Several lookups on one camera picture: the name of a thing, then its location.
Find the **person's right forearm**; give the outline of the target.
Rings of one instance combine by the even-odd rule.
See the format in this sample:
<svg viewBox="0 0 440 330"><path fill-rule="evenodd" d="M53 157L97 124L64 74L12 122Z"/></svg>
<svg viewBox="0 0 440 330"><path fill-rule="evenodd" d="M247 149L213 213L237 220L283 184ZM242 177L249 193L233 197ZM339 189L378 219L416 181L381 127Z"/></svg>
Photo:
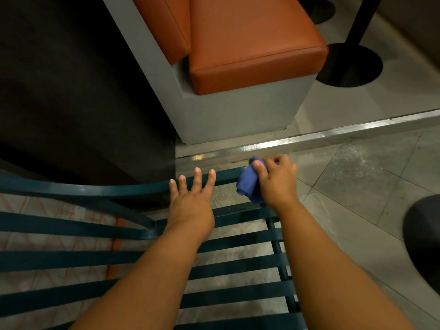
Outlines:
<svg viewBox="0 0 440 330"><path fill-rule="evenodd" d="M309 330L415 330L377 284L299 202L267 201L280 219Z"/></svg>

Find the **blue cleaning cloth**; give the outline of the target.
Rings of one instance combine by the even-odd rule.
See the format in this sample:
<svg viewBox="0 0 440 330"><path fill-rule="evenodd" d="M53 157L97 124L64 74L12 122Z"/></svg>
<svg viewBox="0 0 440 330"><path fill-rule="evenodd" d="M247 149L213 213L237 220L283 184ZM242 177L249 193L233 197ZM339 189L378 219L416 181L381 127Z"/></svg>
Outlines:
<svg viewBox="0 0 440 330"><path fill-rule="evenodd" d="M237 193L246 196L252 203L274 209L275 197L273 190L276 180L273 179L273 167L279 164L279 158L273 157L274 163L267 167L266 161L259 157L251 157L249 166L242 172L236 183ZM265 177L260 179L260 173L255 169L254 163L261 163L267 171Z"/></svg>

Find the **black stanchion post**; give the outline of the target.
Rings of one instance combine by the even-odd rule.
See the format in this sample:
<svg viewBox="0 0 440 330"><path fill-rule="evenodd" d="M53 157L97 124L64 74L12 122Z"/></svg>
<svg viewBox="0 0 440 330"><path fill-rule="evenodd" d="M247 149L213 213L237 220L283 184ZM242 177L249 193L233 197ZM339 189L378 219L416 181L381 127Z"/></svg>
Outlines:
<svg viewBox="0 0 440 330"><path fill-rule="evenodd" d="M331 19L335 12L335 5L328 0L299 0L312 22L316 25Z"/></svg>
<svg viewBox="0 0 440 330"><path fill-rule="evenodd" d="M329 53L316 80L323 84L354 88L373 82L383 70L383 61L360 44L381 0L362 0L344 43L329 44Z"/></svg>

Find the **green metal slatted bench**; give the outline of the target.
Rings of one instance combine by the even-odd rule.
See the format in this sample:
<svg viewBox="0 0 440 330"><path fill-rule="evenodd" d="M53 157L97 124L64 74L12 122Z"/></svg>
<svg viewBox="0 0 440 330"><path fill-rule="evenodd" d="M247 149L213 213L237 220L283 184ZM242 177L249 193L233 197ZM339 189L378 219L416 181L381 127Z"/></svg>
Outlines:
<svg viewBox="0 0 440 330"><path fill-rule="evenodd" d="M135 210L113 202L112 199L135 198L140 200L154 195L167 195L168 182L126 186L86 186L0 175L0 193L52 198L124 218L142 227L117 227L0 211L0 232L147 241L161 235L167 222L167 219L153 220ZM221 306L283 297L286 299L288 312L188 323L176 325L174 329L308 330L300 312L294 283L291 276L287 275L288 261L286 255L281 251L282 231L281 228L275 227L275 222L278 222L275 213L264 205L254 205L249 202L214 209L213 213L216 228L264 219L267 229L209 240L201 245L198 253L270 242L273 254L196 266L191 270L189 279L212 278L276 268L280 274L280 281L185 294L180 308ZM0 273L132 264L141 255L141 251L0 251ZM117 279L105 279L0 295L0 317L98 298L105 294L116 281Z"/></svg>

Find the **person's left forearm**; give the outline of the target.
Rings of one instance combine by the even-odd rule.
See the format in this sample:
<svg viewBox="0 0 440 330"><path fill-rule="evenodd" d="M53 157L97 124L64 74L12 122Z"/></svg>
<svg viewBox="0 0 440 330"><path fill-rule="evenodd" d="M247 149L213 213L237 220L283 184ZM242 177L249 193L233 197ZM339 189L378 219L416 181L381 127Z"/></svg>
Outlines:
<svg viewBox="0 0 440 330"><path fill-rule="evenodd" d="M69 330L172 330L197 251L213 216L168 221L129 273Z"/></svg>

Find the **person's right hand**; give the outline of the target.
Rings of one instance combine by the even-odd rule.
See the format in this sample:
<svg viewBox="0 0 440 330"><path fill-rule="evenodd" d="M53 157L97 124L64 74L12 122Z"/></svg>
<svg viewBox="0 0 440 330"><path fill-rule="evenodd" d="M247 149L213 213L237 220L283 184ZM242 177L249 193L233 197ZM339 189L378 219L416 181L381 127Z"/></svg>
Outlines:
<svg viewBox="0 0 440 330"><path fill-rule="evenodd" d="M264 157L267 167L274 163L273 157L279 158L279 164L273 167L273 179L276 180L273 195L275 197L274 209L282 212L293 209L300 204L297 195L297 165L293 164L287 154Z"/></svg>

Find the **orange back cushion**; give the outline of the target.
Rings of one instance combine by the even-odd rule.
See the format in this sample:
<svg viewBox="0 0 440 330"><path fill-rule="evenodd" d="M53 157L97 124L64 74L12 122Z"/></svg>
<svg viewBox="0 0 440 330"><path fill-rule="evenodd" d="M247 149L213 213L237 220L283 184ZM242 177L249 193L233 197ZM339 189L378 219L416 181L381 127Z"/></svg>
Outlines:
<svg viewBox="0 0 440 330"><path fill-rule="evenodd" d="M190 0L132 1L170 65L190 54Z"/></svg>

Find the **large orange seat cushion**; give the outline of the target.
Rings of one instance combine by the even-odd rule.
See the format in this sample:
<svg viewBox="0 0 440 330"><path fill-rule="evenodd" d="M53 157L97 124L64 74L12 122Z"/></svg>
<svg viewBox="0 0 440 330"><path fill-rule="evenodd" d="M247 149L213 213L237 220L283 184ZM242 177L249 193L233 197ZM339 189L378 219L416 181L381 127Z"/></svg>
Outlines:
<svg viewBox="0 0 440 330"><path fill-rule="evenodd" d="M328 47L298 0L190 0L198 95L319 73Z"/></svg>

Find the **grey bench base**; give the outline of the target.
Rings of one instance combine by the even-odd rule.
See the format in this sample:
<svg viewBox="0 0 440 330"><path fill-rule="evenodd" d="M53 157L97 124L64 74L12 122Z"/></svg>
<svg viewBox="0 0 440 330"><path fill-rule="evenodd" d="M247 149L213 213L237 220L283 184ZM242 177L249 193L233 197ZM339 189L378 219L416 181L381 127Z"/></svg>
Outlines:
<svg viewBox="0 0 440 330"><path fill-rule="evenodd" d="M132 0L103 0L156 97L187 145L287 128L317 74L198 95L189 56L170 65Z"/></svg>

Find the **black round stool seat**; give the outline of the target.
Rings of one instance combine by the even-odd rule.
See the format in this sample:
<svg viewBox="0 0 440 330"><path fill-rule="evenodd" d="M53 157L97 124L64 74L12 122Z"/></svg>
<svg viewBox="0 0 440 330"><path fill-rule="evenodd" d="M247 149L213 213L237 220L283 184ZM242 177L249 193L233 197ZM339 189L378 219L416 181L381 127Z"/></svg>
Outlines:
<svg viewBox="0 0 440 330"><path fill-rule="evenodd" d="M440 194L409 207L403 219L403 239L416 270L440 296Z"/></svg>

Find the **person's left hand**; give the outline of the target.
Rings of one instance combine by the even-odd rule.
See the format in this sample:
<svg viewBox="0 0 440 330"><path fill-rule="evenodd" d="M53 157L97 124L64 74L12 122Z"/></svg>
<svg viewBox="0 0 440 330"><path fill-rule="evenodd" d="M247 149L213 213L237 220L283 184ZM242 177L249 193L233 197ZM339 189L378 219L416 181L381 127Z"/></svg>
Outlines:
<svg viewBox="0 0 440 330"><path fill-rule="evenodd" d="M177 232L189 237L198 245L211 235L215 219L211 206L212 192L216 182L216 172L211 169L205 186L200 193L188 190L185 176L178 178L178 198L170 200L169 215L164 233Z"/></svg>

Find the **metal floor threshold strip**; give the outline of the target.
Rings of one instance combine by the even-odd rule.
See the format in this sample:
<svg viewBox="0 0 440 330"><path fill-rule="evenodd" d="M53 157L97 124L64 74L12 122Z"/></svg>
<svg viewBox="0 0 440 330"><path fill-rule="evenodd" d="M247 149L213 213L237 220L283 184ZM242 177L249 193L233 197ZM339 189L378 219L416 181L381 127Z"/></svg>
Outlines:
<svg viewBox="0 0 440 330"><path fill-rule="evenodd" d="M207 168L247 160L251 156L298 152L437 126L440 126L440 109L179 157L175 167L177 172Z"/></svg>

